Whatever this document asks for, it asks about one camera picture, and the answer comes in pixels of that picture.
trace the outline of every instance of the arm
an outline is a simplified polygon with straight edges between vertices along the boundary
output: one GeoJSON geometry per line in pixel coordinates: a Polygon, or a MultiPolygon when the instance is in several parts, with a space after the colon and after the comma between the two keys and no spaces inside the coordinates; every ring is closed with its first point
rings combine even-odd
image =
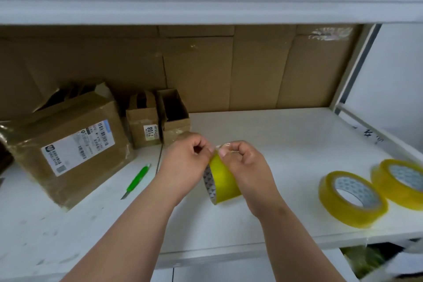
{"type": "Polygon", "coordinates": [[[167,221],[202,178],[213,151],[199,134],[172,144],[155,178],[62,282],[150,281],[167,221]]]}
{"type": "Polygon", "coordinates": [[[219,155],[262,225],[276,281],[345,282],[282,199],[263,155],[244,141],[219,155]]]}

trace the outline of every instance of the clear yellow packing tape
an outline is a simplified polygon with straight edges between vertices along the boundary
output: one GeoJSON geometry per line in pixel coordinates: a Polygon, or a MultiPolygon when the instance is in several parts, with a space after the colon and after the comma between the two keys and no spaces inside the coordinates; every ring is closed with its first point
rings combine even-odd
{"type": "Polygon", "coordinates": [[[234,176],[223,164],[217,152],[206,167],[203,179],[214,205],[241,195],[234,176]]]}
{"type": "Polygon", "coordinates": [[[423,168],[386,159],[372,170],[373,185],[391,201],[412,210],[423,210],[423,168]]]}
{"type": "Polygon", "coordinates": [[[331,172],[321,179],[319,199],[337,220],[360,229],[372,226],[388,210],[387,200],[372,183],[343,171],[331,172]]]}

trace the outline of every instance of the person's right hand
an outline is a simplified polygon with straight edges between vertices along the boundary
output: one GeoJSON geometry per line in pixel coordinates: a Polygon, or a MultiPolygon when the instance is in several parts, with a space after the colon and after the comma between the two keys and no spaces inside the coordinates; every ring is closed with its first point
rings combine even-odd
{"type": "Polygon", "coordinates": [[[251,213],[259,220],[285,205],[264,156],[245,141],[235,141],[219,149],[223,163],[235,177],[251,213]]]}

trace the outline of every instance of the white label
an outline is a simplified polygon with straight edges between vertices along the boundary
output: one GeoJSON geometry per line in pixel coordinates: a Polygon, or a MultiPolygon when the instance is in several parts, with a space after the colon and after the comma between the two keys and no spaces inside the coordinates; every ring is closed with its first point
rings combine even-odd
{"type": "Polygon", "coordinates": [[[113,146],[109,122],[103,120],[41,148],[56,176],[62,175],[113,146]]]}
{"type": "Polygon", "coordinates": [[[154,139],[159,139],[159,127],[154,125],[145,125],[144,126],[145,140],[152,141],[154,139]]]}

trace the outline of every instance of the person's left hand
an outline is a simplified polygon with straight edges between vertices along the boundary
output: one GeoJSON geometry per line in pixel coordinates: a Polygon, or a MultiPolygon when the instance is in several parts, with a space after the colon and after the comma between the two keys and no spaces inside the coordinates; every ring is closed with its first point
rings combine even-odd
{"type": "Polygon", "coordinates": [[[185,132],[167,148],[156,174],[175,206],[197,185],[212,158],[214,147],[200,134],[185,132]]]}

